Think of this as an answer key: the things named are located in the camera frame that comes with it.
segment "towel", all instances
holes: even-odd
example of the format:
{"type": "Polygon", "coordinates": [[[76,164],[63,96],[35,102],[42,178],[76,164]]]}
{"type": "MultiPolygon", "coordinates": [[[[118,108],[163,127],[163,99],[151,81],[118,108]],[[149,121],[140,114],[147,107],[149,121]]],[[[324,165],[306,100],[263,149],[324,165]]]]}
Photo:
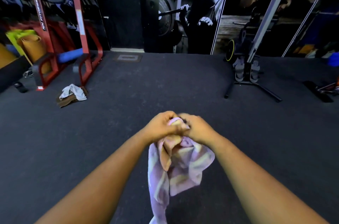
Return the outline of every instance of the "towel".
{"type": "MultiPolygon", "coordinates": [[[[168,125],[184,121],[173,118],[168,125]]],[[[207,146],[188,137],[167,136],[150,145],[148,150],[148,188],[154,217],[150,224],[167,224],[165,210],[170,196],[198,186],[202,171],[214,161],[215,155],[207,146]]]]}
{"type": "Polygon", "coordinates": [[[69,95],[74,94],[78,101],[84,101],[87,100],[86,95],[84,94],[84,91],[77,87],[74,84],[70,84],[69,86],[62,89],[62,94],[59,96],[59,99],[66,98],[69,95]]]}

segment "yellow yoga mat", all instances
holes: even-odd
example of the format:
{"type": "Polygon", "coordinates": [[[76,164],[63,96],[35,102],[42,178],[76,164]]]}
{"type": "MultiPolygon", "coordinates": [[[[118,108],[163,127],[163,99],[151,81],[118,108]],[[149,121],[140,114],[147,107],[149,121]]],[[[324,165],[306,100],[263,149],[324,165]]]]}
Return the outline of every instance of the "yellow yoga mat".
{"type": "Polygon", "coordinates": [[[0,69],[15,61],[17,57],[0,43],[0,69]]]}
{"type": "MultiPolygon", "coordinates": [[[[35,63],[38,59],[46,54],[46,47],[41,41],[41,37],[37,35],[28,35],[21,37],[22,44],[26,50],[28,58],[32,63],[35,63]]],[[[41,72],[46,74],[51,72],[52,67],[50,62],[44,63],[41,68],[41,72]]]]}
{"type": "Polygon", "coordinates": [[[14,45],[15,49],[19,52],[20,55],[24,55],[28,62],[32,64],[31,60],[27,57],[24,48],[22,48],[21,38],[27,35],[36,35],[34,30],[22,30],[22,29],[14,29],[6,32],[6,36],[11,41],[12,45],[14,45]]]}

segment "gym floor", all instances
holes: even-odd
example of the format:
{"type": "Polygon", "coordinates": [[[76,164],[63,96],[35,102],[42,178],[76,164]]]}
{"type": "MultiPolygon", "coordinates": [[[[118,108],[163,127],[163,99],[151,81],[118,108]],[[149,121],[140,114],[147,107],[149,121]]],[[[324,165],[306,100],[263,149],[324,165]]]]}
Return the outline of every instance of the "gym floor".
{"type": "MultiPolygon", "coordinates": [[[[86,88],[88,100],[59,109],[55,98],[72,83],[65,69],[43,92],[0,94],[0,219],[33,223],[157,113],[202,116],[330,223],[339,223],[339,103],[325,104],[301,83],[331,82],[338,68],[318,59],[260,59],[260,83],[236,86],[221,56],[142,54],[139,63],[108,52],[86,88]]],[[[171,198],[168,223],[249,223],[217,161],[200,186],[171,198]]],[[[147,150],[125,187],[111,223],[147,224],[153,214],[147,150]]]]}

